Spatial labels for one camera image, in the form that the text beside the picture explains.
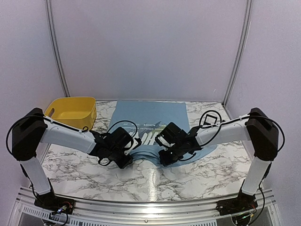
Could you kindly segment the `light blue printed t-shirt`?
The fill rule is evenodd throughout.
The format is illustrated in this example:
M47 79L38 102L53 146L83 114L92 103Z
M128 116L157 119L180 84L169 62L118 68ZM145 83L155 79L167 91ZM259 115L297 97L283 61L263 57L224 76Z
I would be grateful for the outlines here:
M130 152L133 160L145 159L162 168L159 160L161 147L155 137L170 122L185 132L190 130L185 103L118 101L109 127L112 131L122 127L130 135L136 132L142 145Z

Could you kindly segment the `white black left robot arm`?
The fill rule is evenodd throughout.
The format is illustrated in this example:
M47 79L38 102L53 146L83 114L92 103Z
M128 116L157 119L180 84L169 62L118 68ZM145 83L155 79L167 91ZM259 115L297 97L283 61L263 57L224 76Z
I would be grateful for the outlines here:
M71 206L73 200L55 195L37 158L39 144L68 147L97 157L99 161L108 159L121 169L132 162L130 152L141 144L136 132L130 135L122 127L102 134L89 130L88 127L77 129L45 116L40 108L32 109L16 121L8 134L12 136L11 154L20 163L36 192L35 205L48 210L59 209L63 205Z

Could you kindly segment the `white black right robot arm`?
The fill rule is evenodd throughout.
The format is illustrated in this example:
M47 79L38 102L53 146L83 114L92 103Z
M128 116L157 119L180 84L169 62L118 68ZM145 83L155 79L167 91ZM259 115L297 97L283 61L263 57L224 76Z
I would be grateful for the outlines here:
M184 155L194 154L205 148L236 141L249 141L253 145L253 159L237 197L217 202L218 211L245 211L256 208L255 194L267 176L272 162L283 145L279 138L285 138L277 122L269 118L261 109L253 108L250 113L230 121L217 119L209 123L209 112L205 112L199 124L185 132L175 123L169 123L155 138L163 150L159 160L163 166L172 165L184 159Z

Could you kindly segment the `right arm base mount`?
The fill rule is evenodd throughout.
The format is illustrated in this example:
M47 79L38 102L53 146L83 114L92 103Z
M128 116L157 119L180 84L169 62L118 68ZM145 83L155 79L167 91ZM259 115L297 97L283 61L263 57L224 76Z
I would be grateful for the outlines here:
M228 214L236 214L247 210L254 210L258 207L256 199L241 200L238 198L225 199L217 202L216 210L221 216Z

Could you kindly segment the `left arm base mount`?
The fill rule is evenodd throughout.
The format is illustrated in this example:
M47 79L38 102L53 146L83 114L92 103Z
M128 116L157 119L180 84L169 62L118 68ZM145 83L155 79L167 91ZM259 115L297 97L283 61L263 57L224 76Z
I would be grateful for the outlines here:
M34 205L43 209L51 210L53 212L57 212L61 207L66 206L67 209L65 212L68 215L71 215L74 210L75 200L57 196L54 200L47 200L44 202L35 200Z

